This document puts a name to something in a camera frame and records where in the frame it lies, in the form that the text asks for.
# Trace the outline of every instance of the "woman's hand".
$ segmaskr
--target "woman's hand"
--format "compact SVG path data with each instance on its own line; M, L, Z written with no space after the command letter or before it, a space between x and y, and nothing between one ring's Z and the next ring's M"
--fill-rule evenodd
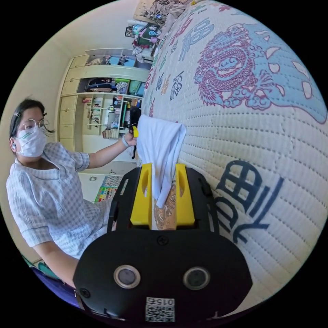
M135 146L137 144L137 138L134 138L130 132L124 136L124 139L129 146Z

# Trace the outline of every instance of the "drawer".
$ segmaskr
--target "drawer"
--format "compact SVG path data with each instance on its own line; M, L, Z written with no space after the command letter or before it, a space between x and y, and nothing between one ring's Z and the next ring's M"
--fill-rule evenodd
M61 99L60 110L75 110L77 96L63 97Z
M75 110L62 110L60 112L59 124L70 125L74 124Z
M59 139L73 139L74 138L74 125L65 124L59 126Z
M83 71L83 67L75 67L69 69L65 81L80 79L82 71Z
M89 55L75 57L69 68L84 66L89 58Z
M64 82L63 89L61 91L61 95L65 96L65 95L70 95L70 94L76 93L76 91L78 90L79 84L80 84L80 80L72 80L72 81Z
M59 141L68 151L74 151L74 139L60 139Z

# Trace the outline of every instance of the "mattress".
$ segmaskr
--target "mattress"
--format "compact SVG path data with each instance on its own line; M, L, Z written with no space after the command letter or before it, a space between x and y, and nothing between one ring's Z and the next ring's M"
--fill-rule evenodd
M178 161L204 175L220 234L246 258L253 287L233 313L274 295L328 213L327 109L304 64L252 17L201 1L161 44L142 111L186 126ZM157 229L175 225L174 193L153 209Z

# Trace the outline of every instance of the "white cloth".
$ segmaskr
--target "white cloth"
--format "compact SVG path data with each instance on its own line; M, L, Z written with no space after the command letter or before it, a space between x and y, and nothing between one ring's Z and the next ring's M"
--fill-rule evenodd
M186 127L141 115L138 132L138 156L142 163L152 163L152 196L162 208L171 189Z

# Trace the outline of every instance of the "woman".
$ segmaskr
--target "woman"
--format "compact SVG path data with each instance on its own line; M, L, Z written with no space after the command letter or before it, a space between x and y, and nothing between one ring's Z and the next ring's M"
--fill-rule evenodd
M49 123L44 106L25 99L10 123L9 145L15 153L7 179L11 212L27 244L49 268L74 287L73 275L83 251L107 231L110 201L83 199L78 172L102 167L136 140L128 133L92 154L69 152L46 141Z

